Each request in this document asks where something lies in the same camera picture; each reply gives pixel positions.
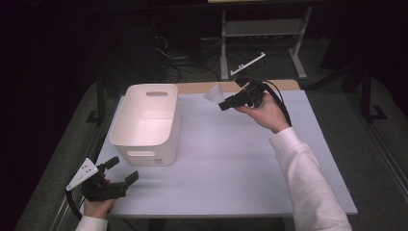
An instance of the white plastic bin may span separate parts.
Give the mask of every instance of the white plastic bin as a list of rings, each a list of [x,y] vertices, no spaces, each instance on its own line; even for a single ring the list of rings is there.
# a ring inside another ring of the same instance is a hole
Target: white plastic bin
[[[111,143],[132,166],[168,166],[177,154],[181,113],[171,84],[129,87],[114,118]]]

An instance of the table surface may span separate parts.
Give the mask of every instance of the table surface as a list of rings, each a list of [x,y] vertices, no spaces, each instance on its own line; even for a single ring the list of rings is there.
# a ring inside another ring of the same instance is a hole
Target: table surface
[[[299,90],[296,81],[272,82],[282,91],[293,127],[315,151],[344,210],[356,214],[356,207],[305,92]],[[222,112],[216,104],[204,99],[203,92],[213,85],[177,85],[182,123],[177,157],[171,166],[128,165],[109,142],[108,133],[97,164],[113,156],[118,156],[120,163],[106,171],[107,178],[117,182],[134,170],[140,173],[140,179],[129,188],[126,197],[117,201],[111,216],[248,218],[292,215],[286,182],[268,143],[271,132],[247,115],[234,110]],[[222,82],[221,85],[224,91],[236,90],[234,82]]]

